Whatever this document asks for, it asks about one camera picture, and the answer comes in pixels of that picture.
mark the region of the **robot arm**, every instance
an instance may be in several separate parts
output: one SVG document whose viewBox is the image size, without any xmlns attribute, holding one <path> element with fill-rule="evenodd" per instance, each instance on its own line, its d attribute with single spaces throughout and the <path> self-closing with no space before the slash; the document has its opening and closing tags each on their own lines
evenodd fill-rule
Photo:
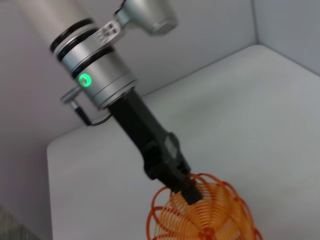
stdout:
<svg viewBox="0 0 320 240">
<path fill-rule="evenodd" d="M 62 97 L 89 126 L 75 101 L 84 92 L 98 110 L 109 109 L 140 150 L 144 170 L 191 205 L 202 199 L 188 177 L 190 167 L 178 139 L 166 132 L 135 92 L 136 79 L 112 44 L 136 26 L 150 35 L 170 32 L 178 21 L 168 0 L 125 0 L 115 20 L 99 29 L 74 0 L 16 0 L 50 46 L 50 51 L 76 81 Z"/>
</svg>

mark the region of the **silver cylinder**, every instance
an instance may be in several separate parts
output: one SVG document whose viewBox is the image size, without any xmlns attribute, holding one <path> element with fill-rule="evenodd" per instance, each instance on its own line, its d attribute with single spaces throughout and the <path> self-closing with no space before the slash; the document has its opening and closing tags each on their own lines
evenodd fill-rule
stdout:
<svg viewBox="0 0 320 240">
<path fill-rule="evenodd" d="M 53 55 L 99 109 L 135 86 L 135 77 L 75 0 L 15 0 L 50 45 Z"/>
</svg>

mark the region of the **gray wall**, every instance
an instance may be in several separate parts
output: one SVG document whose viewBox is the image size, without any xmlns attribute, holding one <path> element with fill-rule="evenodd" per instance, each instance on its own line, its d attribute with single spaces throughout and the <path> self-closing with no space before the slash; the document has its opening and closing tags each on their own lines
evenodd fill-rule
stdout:
<svg viewBox="0 0 320 240">
<path fill-rule="evenodd" d="M 259 40 L 320 74 L 320 1 L 255 0 Z"/>
<path fill-rule="evenodd" d="M 102 25 L 121 0 L 82 0 Z M 139 30 L 117 45 L 146 94 L 255 43 L 250 0 L 171 0 L 180 26 L 164 38 Z M 12 1 L 0 3 L 0 204 L 51 238 L 46 147 L 81 125 L 59 98 L 74 86 Z M 92 118 L 102 115 L 84 98 Z"/>
</svg>

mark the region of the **black ring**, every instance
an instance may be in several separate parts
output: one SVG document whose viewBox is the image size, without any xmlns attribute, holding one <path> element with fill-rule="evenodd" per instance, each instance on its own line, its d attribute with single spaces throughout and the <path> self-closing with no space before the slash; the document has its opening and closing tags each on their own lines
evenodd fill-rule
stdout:
<svg viewBox="0 0 320 240">
<path fill-rule="evenodd" d="M 104 55 L 107 55 L 111 52 L 114 52 L 115 49 L 112 46 L 108 46 L 106 48 L 101 49 L 97 53 L 91 55 L 86 60 L 84 60 L 75 70 L 72 71 L 71 76 L 73 79 L 77 78 L 77 76 L 85 70 L 89 65 L 102 58 Z"/>
<path fill-rule="evenodd" d="M 93 24 L 94 21 L 91 18 L 87 18 L 77 23 L 73 24 L 67 30 L 65 30 L 60 36 L 58 36 L 50 45 L 51 52 L 54 52 L 56 48 L 64 41 L 67 37 L 69 37 L 72 33 L 74 33 L 79 28 L 84 27 L 85 25 Z"/>
<path fill-rule="evenodd" d="M 65 45 L 62 50 L 58 53 L 58 55 L 56 56 L 58 58 L 58 60 L 61 62 L 64 57 L 75 47 L 77 46 L 79 43 L 83 42 L 84 40 L 86 40 L 88 37 L 90 37 L 92 34 L 94 34 L 95 32 L 97 32 L 99 29 L 98 28 L 94 28 L 91 30 L 88 30 L 82 34 L 80 34 L 79 36 L 77 36 L 75 39 L 73 39 L 71 42 L 69 42 L 67 45 Z"/>
</svg>

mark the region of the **black connector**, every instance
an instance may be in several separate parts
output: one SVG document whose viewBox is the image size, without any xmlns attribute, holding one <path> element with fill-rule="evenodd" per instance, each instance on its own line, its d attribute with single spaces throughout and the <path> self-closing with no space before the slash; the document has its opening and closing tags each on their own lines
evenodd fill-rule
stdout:
<svg viewBox="0 0 320 240">
<path fill-rule="evenodd" d="M 108 108 L 139 148 L 144 171 L 150 179 L 160 180 L 174 193 L 181 192 L 189 205 L 202 199 L 188 177 L 191 169 L 180 151 L 178 139 L 160 125 L 133 89 Z"/>
<path fill-rule="evenodd" d="M 76 114 L 81 118 L 81 120 L 84 122 L 85 125 L 91 126 L 92 123 L 88 117 L 88 115 L 85 113 L 85 111 L 82 109 L 82 107 L 78 106 L 77 108 L 74 109 Z"/>
</svg>

